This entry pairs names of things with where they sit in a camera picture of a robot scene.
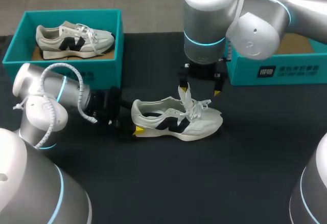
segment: coiled cable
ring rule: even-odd
[[[79,81],[79,97],[78,97],[78,101],[77,101],[77,109],[78,112],[81,114],[81,116],[83,118],[85,118],[87,121],[91,122],[91,123],[97,123],[98,121],[94,118],[94,117],[90,117],[88,115],[86,115],[82,108],[81,108],[81,103],[82,103],[82,98],[83,98],[83,91],[84,91],[84,83],[83,83],[83,78],[81,76],[81,74],[78,72],[78,70],[73,67],[70,64],[66,64],[66,63],[54,63],[49,65],[47,68],[45,68],[45,70],[43,71],[41,77],[40,77],[40,88],[39,91],[43,94],[43,97],[45,98],[46,104],[48,105],[48,109],[50,110],[51,113],[51,120],[50,120],[50,125],[49,128],[47,130],[47,132],[45,133],[44,137],[41,139],[41,141],[35,146],[35,148],[40,148],[49,138],[51,132],[53,131],[54,125],[55,125],[55,121],[56,121],[56,112],[55,109],[53,107],[53,104],[51,102],[51,100],[48,98],[45,90],[44,90],[44,80],[46,77],[46,74],[48,73],[48,71],[52,70],[53,68],[56,67],[66,67],[70,70],[72,70]]]

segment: shoe box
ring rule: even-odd
[[[265,60],[248,59],[233,48],[227,67],[232,85],[316,84],[327,83],[326,60],[326,45],[286,34],[276,54]]]
[[[75,24],[84,24],[93,29],[112,32],[116,37],[114,50],[91,59],[70,57],[43,60],[35,39],[37,26],[54,28],[66,20]],[[123,48],[124,31],[119,9],[28,11],[24,13],[18,25],[4,57],[3,65],[11,80],[14,81],[19,68],[26,62],[43,68],[53,63],[64,62],[78,69],[91,89],[109,89],[112,86],[120,87]],[[66,68],[57,68],[54,71],[71,78],[75,77]]]

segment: white sneaker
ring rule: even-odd
[[[190,86],[185,92],[178,87],[181,100],[168,97],[156,102],[135,100],[132,120],[137,137],[175,136],[183,141],[194,141],[212,135],[222,125],[218,110],[208,108],[211,100],[191,98]]]
[[[38,26],[36,42],[43,51],[43,59],[68,56],[92,58],[109,50],[114,43],[114,36],[108,31],[65,21],[56,28]]]

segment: shoelace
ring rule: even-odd
[[[95,43],[98,42],[98,37],[97,37],[97,34],[94,32],[94,30],[92,28],[90,28],[89,26],[86,26],[83,24],[76,24],[76,25],[77,25],[77,30],[79,31],[79,34],[84,34],[85,33],[84,30],[86,30],[86,35],[88,36],[88,39],[90,41],[93,51],[96,52],[98,55],[101,55],[101,53],[99,53],[95,47]]]
[[[186,110],[185,113],[181,113],[181,116],[188,116],[191,120],[194,118],[200,118],[202,110],[207,110],[211,100],[197,101],[192,99],[192,108]]]

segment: black tabletop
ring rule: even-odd
[[[123,62],[124,99],[178,98],[183,34],[125,34]],[[212,82],[190,85],[193,98],[213,97]],[[15,130],[21,112],[2,65],[0,97],[0,127]],[[215,136],[135,141],[70,117],[48,156],[88,192],[93,224],[290,224],[292,188],[327,132],[326,85],[227,83],[212,101],[224,118]]]

